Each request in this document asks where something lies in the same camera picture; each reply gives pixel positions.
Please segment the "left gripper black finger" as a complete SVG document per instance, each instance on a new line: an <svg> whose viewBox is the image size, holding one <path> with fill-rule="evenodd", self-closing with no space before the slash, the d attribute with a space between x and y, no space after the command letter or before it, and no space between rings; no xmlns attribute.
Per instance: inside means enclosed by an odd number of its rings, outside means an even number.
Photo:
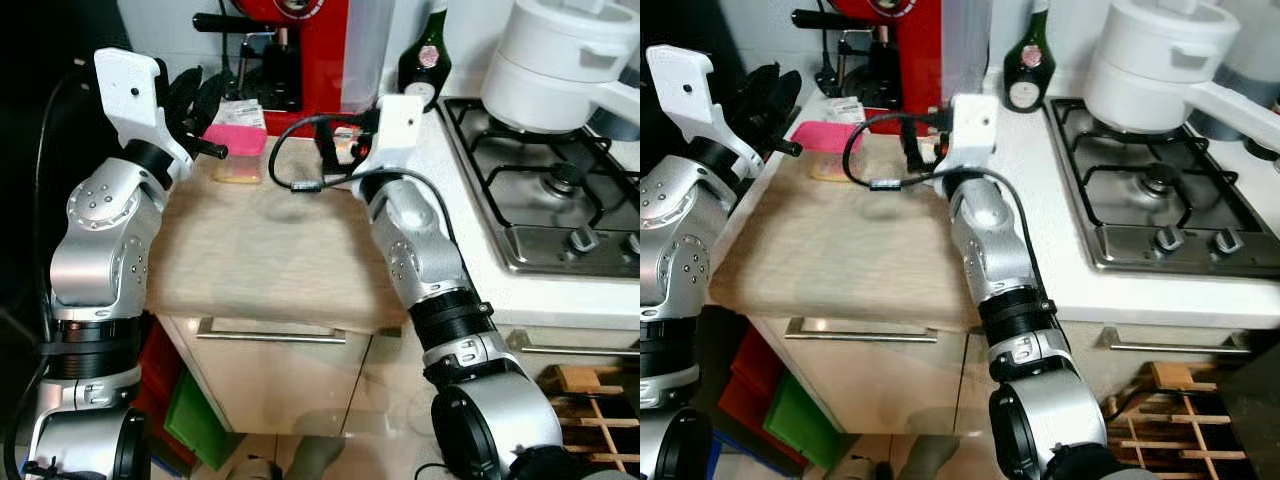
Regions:
<svg viewBox="0 0 1280 480"><path fill-rule="evenodd" d="M228 78L228 72L219 72L198 87L189 108L191 134L204 136L212 124L225 95Z"/></svg>
<svg viewBox="0 0 1280 480"><path fill-rule="evenodd" d="M169 84L164 102L166 125L170 129L189 129L191 113L204 78L202 67L183 70Z"/></svg>
<svg viewBox="0 0 1280 480"><path fill-rule="evenodd" d="M765 133L772 133L787 124L786 120L803 87L803 78L797 70L782 72L780 68L765 68L764 79L760 127Z"/></svg>
<svg viewBox="0 0 1280 480"><path fill-rule="evenodd" d="M733 124L745 125L759 114L776 83L776 64L751 70L733 91Z"/></svg>

